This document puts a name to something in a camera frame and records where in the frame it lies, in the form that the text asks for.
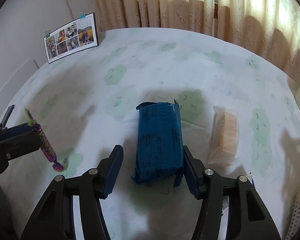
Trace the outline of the purple candy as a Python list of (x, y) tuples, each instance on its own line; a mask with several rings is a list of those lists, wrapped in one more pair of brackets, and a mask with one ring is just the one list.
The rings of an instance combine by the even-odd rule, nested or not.
[(33, 130), (38, 134), (40, 141), (40, 149), (47, 158), (47, 160), (52, 164), (52, 168), (57, 172), (63, 172), (65, 170), (64, 166), (57, 161), (57, 154), (52, 148), (46, 134), (44, 133), (41, 125), (33, 118), (32, 114), (28, 109), (25, 109), (26, 115), (28, 117), (28, 125), (33, 128)]

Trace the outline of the blue snack bar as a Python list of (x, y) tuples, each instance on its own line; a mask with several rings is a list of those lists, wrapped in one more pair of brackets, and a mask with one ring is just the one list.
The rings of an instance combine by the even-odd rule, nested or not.
[(180, 109), (176, 101), (143, 102), (139, 111), (135, 170), (136, 184), (153, 184), (175, 175), (174, 187), (183, 178), (183, 140)]

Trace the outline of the photo collage calendar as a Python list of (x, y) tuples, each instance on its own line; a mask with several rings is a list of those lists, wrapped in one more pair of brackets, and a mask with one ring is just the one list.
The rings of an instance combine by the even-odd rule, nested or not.
[(95, 13), (81, 13), (80, 18), (47, 31), (43, 40), (48, 63), (99, 46)]

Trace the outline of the beige curtain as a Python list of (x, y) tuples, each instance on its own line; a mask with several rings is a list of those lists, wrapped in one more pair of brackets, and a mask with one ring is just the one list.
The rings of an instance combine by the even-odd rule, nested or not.
[(241, 46), (300, 85), (297, 0), (93, 0), (104, 30), (161, 27), (194, 31)]

